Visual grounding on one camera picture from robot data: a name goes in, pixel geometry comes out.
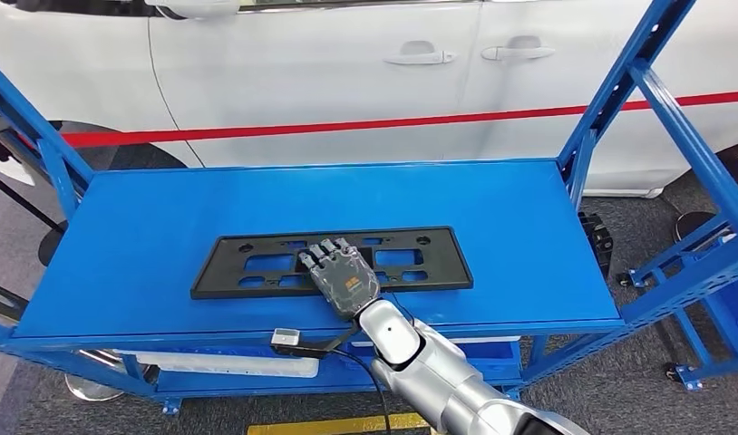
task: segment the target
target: robotic arm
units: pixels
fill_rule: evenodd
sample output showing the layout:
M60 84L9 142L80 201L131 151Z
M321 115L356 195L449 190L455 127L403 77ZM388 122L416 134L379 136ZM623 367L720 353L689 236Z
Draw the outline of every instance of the robotic arm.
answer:
M511 400L484 382L460 348L380 299L380 284L355 246L324 240L300 254L316 285L345 320L357 320L375 346L372 371L440 433L587 435L575 423Z

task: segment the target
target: blue tabletop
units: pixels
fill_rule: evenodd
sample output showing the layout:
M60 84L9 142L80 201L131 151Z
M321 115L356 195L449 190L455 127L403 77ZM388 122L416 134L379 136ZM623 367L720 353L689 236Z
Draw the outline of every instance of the blue tabletop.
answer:
M466 290L398 294L436 325L618 319L553 160L95 176L15 337L345 328L319 296L192 300L226 235L451 226Z

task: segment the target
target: yellow floor marking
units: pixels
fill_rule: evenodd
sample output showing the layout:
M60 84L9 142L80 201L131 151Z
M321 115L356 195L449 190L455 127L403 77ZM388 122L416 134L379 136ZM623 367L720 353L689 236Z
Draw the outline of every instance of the yellow floor marking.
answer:
M427 428L428 423L416 412L392 414L392 429ZM247 435L345 435L385 429L382 415L355 419L302 421L299 423L258 424L249 426Z

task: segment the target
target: red rope barrier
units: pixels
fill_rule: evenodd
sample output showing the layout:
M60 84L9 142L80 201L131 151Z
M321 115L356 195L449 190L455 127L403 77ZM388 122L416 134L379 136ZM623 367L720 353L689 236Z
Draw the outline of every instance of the red rope barrier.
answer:
M682 106L697 106L738 102L738 92L711 93L677 98ZM248 138L256 136L274 136L282 134L317 133L327 131L349 131L387 129L394 127L413 127L423 125L440 125L459 122L502 121L547 116L579 115L587 106L565 106L548 109L529 109L521 111L489 111L484 113L466 113L460 115L428 116L421 118L402 118L396 120L324 122L317 124L272 125L261 127L228 127L216 129L193 130L156 130L129 132L94 132L65 133L64 138L76 148L103 147L118 145L135 145L149 142L166 142L172 140L205 140ZM646 101L630 101L623 106L623 111L639 111L648 109Z

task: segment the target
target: white car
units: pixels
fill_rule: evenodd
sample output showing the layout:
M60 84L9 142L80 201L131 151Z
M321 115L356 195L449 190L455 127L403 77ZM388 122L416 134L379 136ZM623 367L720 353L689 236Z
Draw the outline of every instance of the white car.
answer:
M149 131L500 119L157 144L198 167L555 156L649 0L7 3L0 68L49 120ZM655 69L715 151L738 144L738 0L698 0ZM688 169L650 110L625 111L586 192L651 197Z

